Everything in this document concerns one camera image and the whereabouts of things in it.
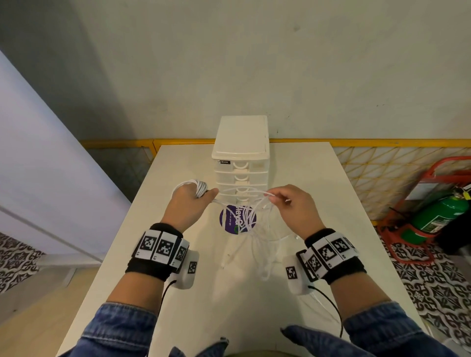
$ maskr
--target hand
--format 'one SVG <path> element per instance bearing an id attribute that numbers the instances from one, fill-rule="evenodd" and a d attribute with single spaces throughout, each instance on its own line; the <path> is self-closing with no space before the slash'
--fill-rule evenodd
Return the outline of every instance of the hand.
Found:
<path id="1" fill-rule="evenodd" d="M 303 240 L 325 228 L 311 195 L 299 187 L 286 185 L 269 189 L 268 199 L 278 207 L 287 226 Z"/>
<path id="2" fill-rule="evenodd" d="M 179 187 L 173 193 L 161 223 L 170 224 L 180 233 L 185 232 L 201 217 L 218 192 L 217 188 L 213 188 L 200 198 L 196 198 L 195 184 L 192 183 Z"/>

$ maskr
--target wooden floor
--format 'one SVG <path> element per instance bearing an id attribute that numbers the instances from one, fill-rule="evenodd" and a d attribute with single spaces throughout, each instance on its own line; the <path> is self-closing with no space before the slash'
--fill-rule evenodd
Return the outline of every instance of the wooden floor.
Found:
<path id="1" fill-rule="evenodd" d="M 0 357 L 54 357 L 98 268 L 78 269 L 59 288 L 0 325 Z"/>

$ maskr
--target purple circular label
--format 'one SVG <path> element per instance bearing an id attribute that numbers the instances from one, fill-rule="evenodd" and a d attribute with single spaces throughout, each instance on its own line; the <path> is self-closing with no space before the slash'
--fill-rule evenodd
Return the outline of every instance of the purple circular label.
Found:
<path id="1" fill-rule="evenodd" d="M 224 216 L 224 210 L 222 210 L 221 214 L 219 215 L 219 224 L 221 224 L 221 227 L 223 227 L 226 230 L 226 232 L 229 232 L 231 234 L 239 234 L 239 233 L 247 232 L 247 227 L 244 225 L 244 222 L 242 220 L 243 208 L 235 207 L 230 204 L 225 208 L 225 210 L 226 210 L 225 222 L 222 221 L 223 216 Z M 252 228 L 255 227 L 256 222 L 257 222 L 257 215 L 254 214 Z"/>

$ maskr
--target green fire extinguisher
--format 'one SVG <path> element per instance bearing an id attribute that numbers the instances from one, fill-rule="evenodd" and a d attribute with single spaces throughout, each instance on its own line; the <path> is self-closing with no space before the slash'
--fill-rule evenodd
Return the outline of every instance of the green fire extinguisher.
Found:
<path id="1" fill-rule="evenodd" d="M 424 233 L 436 234 L 468 210 L 469 203 L 466 197 L 469 197 L 466 191 L 464 195 L 460 192 L 453 192 L 452 196 L 441 198 L 419 210 L 409 223 Z M 406 229 L 401 234 L 401 238 L 412 244 L 421 244 L 427 239 L 410 229 Z"/>

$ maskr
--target wall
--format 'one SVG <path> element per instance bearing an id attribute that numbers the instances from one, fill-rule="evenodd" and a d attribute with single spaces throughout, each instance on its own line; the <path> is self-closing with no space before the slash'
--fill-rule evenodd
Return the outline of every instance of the wall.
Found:
<path id="1" fill-rule="evenodd" d="M 466 0 L 0 2 L 0 49 L 87 138 L 470 138 Z"/>
<path id="2" fill-rule="evenodd" d="M 106 253 L 129 206 L 0 52 L 1 232 L 44 253 L 77 252 L 51 235 Z"/>

